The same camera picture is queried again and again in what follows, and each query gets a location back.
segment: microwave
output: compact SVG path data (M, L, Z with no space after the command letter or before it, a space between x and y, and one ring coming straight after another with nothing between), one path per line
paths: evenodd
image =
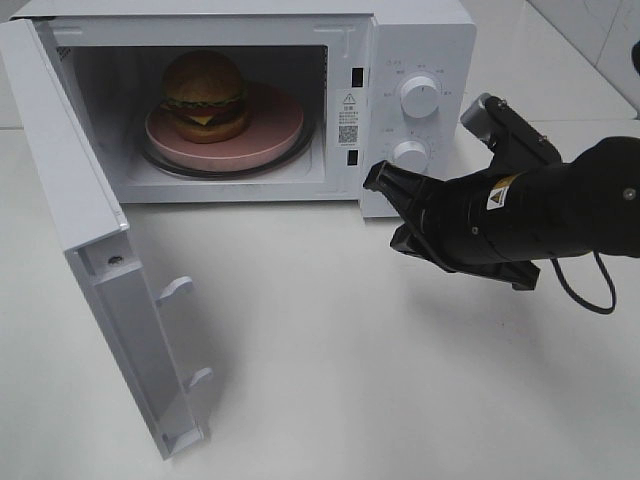
M211 369L176 365L163 315L191 279L154 291L121 205L351 200L393 216L363 180L381 160L445 175L474 40L457 0L32 0L0 25L65 257L163 458L205 436L192 395ZM231 59L249 103L263 85L299 108L260 168L185 167L152 141L163 72L194 50Z

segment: white knob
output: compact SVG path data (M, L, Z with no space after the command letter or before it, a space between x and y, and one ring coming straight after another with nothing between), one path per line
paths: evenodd
M435 112L439 96L436 82L426 75L410 78L400 87L402 110L413 118L425 118Z
M425 146L414 140L399 143L393 149L393 164L415 173L424 173L429 162Z

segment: burger patty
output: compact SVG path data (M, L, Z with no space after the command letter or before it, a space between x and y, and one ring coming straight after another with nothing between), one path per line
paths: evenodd
M220 125L222 123L231 122L236 117L241 115L245 111L245 108L246 108L246 105L244 100L238 100L235 102L232 108L218 115L214 115L205 125L202 125L201 123L196 122L195 120L193 120L187 115L183 115L181 113L178 113L172 110L168 110L168 112L171 115L175 115L183 122L188 123L189 125L197 125L198 127L207 128L207 127L213 127L214 125Z

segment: microwave door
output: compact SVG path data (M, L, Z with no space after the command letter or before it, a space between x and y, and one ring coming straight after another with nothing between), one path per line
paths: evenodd
M30 20L0 25L0 51L62 249L160 453L203 437L161 323L162 306L188 277L152 292L129 225L72 109L52 35Z

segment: sticker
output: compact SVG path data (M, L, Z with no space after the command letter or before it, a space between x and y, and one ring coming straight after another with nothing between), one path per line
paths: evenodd
M504 207L504 204L507 201L507 192L509 191L509 187L518 175L520 174L518 173L516 175L503 178L493 186L491 192L489 192L489 198L487 198L487 210L495 210L496 208Z
M336 90L336 145L339 147L360 145L360 117L366 101L364 93L362 88Z

